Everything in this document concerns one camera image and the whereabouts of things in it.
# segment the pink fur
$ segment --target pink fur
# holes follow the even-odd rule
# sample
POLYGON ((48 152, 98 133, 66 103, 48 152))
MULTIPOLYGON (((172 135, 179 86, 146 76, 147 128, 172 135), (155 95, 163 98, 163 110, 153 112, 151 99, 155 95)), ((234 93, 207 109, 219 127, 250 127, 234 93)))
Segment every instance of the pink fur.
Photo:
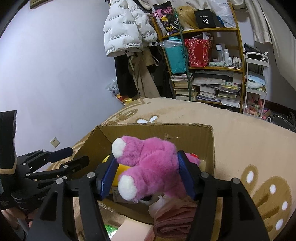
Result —
MULTIPOLYGON (((153 137, 140 140, 136 137, 123 136, 126 143, 123 155, 117 162, 130 166, 122 175, 131 176, 137 188, 134 200, 163 192, 170 197, 183 198, 186 191, 179 174, 179 162, 176 146, 153 137)), ((186 153, 190 162, 199 164, 200 160, 186 153)))

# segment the cart wheel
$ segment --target cart wheel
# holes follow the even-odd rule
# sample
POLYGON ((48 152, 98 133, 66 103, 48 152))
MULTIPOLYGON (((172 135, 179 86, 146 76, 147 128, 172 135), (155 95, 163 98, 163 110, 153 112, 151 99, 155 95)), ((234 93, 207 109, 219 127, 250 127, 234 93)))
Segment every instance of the cart wheel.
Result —
POLYGON ((267 117, 266 119, 268 122, 272 122, 273 121, 273 118, 271 116, 267 117))

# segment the stuffed animal leg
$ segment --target stuffed animal leg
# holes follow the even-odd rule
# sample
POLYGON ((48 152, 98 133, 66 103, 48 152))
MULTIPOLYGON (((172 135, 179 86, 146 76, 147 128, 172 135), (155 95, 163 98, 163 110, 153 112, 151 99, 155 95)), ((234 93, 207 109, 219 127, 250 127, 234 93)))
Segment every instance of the stuffed animal leg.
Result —
MULTIPOLYGON (((118 163, 132 167, 119 176, 118 191, 125 200, 139 200, 158 192, 170 197, 186 196, 173 143, 156 137, 140 140, 123 136, 113 142, 112 153, 118 163)), ((186 156, 199 164, 197 156, 186 156)))

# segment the white plush paw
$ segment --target white plush paw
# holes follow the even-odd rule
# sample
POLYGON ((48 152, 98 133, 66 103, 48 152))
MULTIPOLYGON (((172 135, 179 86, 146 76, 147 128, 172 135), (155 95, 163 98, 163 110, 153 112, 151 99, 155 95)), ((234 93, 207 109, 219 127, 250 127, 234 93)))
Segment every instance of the white plush paw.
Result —
POLYGON ((123 199, 130 201, 135 198, 137 188, 131 176, 123 175, 118 182, 118 191, 123 199))
POLYGON ((112 144, 112 153, 115 158, 123 155, 123 150, 126 146, 125 141, 122 138, 117 138, 112 144))

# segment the teal bag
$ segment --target teal bag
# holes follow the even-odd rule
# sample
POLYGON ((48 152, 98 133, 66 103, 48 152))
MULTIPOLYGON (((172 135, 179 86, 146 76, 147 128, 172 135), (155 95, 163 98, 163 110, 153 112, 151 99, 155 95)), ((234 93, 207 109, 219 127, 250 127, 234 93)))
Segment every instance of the teal bag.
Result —
MULTIPOLYGON (((170 40, 177 40, 181 42, 181 39, 169 37, 170 40)), ((165 48, 165 52, 170 64, 170 70, 173 74, 180 74, 186 72, 186 63, 184 57, 183 46, 165 48)))

